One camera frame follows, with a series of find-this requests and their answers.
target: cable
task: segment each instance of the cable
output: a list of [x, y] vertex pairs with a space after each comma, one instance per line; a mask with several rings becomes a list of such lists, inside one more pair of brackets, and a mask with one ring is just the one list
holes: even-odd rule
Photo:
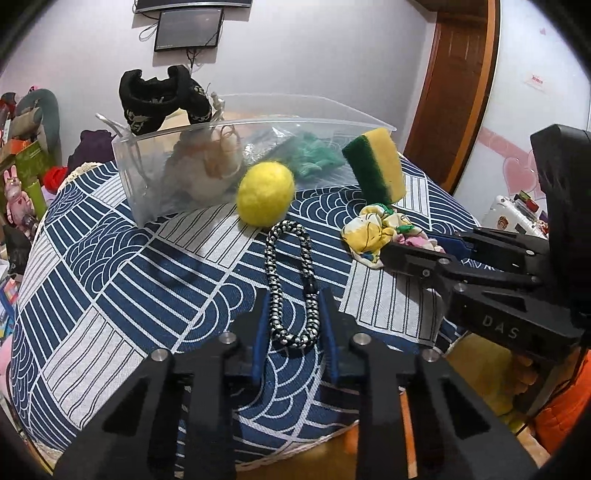
[[197, 48], [187, 48], [185, 50], [185, 53], [187, 54], [187, 60], [189, 61], [189, 71], [191, 72], [191, 75], [193, 74], [193, 67], [195, 66], [195, 59], [197, 59], [197, 57], [199, 56], [199, 54], [205, 50], [205, 48], [207, 47], [207, 45], [209, 44], [209, 42], [211, 42], [217, 35], [218, 39], [219, 37], [222, 36], [222, 30], [223, 30], [223, 21], [224, 21], [224, 17], [225, 17], [225, 11], [222, 9], [222, 20], [221, 20], [221, 27], [220, 29], [215, 32], [211, 38], [209, 40], [207, 40], [205, 42], [205, 45], [203, 47], [200, 47], [199, 49]]
[[[158, 22], [153, 23], [153, 24], [147, 26], [141, 32], [139, 32], [139, 36], [138, 36], [139, 41], [148, 41], [150, 38], [152, 38], [152, 36], [156, 33], [156, 27], [157, 26], [158, 26]], [[146, 33], [148, 30], [152, 30], [152, 31], [150, 32], [150, 34], [147, 37], [142, 37], [142, 35], [144, 33]]]
[[542, 405], [538, 409], [538, 411], [536, 411], [532, 416], [530, 416], [527, 419], [527, 421], [523, 424], [523, 426], [519, 430], [517, 430], [517, 433], [515, 434], [516, 437], [519, 436], [519, 434], [527, 428], [528, 424], [534, 418], [536, 418], [550, 403], [552, 403], [554, 400], [556, 400], [556, 398], [561, 396], [570, 387], [572, 387], [572, 385], [574, 384], [574, 381], [576, 380], [577, 376], [579, 375], [579, 370], [581, 368], [581, 364], [583, 363], [583, 360], [585, 359], [586, 355], [587, 355], [587, 348], [581, 348], [581, 351], [579, 352], [579, 357], [577, 358], [577, 363], [574, 366], [573, 375], [568, 380], [565, 380], [564, 382], [560, 383], [556, 387], [556, 389], [554, 390], [554, 393], [552, 395], [550, 395], [550, 398], [546, 401], [546, 403], [544, 403], [544, 405]]
[[160, 20], [160, 17], [151, 17], [143, 12], [138, 12], [138, 0], [134, 0], [134, 6], [131, 8], [131, 11], [135, 14], [140, 14], [142, 16], [144, 16], [145, 18], [149, 18], [150, 20]]

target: sticker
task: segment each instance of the sticker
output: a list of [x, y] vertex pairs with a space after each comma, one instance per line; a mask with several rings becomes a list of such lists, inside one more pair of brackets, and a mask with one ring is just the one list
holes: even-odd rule
[[11, 122], [11, 120], [9, 118], [7, 118], [6, 122], [4, 123], [4, 132], [2, 134], [2, 145], [5, 145], [9, 140], [8, 133], [10, 131], [10, 122]]
[[536, 90], [539, 90], [540, 92], [545, 92], [544, 81], [539, 75], [530, 75], [525, 81], [525, 84], [535, 88]]
[[501, 215], [499, 219], [496, 221], [497, 230], [506, 230], [508, 226], [509, 220], [507, 220], [507, 217]]

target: yellow felt ball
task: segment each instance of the yellow felt ball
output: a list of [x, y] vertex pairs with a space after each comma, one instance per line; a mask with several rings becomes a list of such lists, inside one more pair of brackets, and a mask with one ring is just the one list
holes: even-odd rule
[[236, 195], [238, 215], [257, 227], [272, 227], [285, 217], [296, 193], [290, 169], [276, 161], [265, 161], [250, 168]]

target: red cloth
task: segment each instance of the red cloth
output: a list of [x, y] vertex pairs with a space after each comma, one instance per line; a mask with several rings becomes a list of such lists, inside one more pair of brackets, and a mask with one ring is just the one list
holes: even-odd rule
[[591, 352], [583, 361], [574, 384], [535, 418], [542, 447], [554, 453], [570, 433], [591, 398]]
[[53, 194], [57, 193], [57, 189], [66, 178], [68, 173], [67, 167], [52, 167], [47, 170], [47, 173], [43, 177], [43, 186], [48, 192]]

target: blue and white tablecloth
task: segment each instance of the blue and white tablecloth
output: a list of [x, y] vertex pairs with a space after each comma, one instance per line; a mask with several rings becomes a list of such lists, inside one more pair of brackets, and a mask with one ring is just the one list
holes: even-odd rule
[[[444, 233], [476, 225], [404, 158], [402, 169], [408, 193], [397, 206], [413, 222]], [[441, 321], [438, 297], [415, 279], [352, 261], [342, 244], [341, 227], [364, 205], [355, 186], [297, 193], [288, 215], [310, 233], [320, 284], [392, 347], [412, 352], [435, 342], [445, 350], [459, 334]], [[134, 225], [110, 163], [68, 184], [38, 231], [18, 302], [11, 382], [24, 427], [49, 447], [68, 447], [152, 350], [198, 347], [250, 310], [255, 289], [266, 286], [265, 234], [241, 224], [235, 205]], [[280, 240], [278, 252], [299, 258], [297, 238]], [[304, 324], [300, 275], [278, 258], [284, 321], [296, 331]], [[318, 346], [304, 357], [270, 346], [257, 398], [232, 397], [239, 467], [292, 455], [355, 422], [357, 392], [324, 382], [323, 368]]]

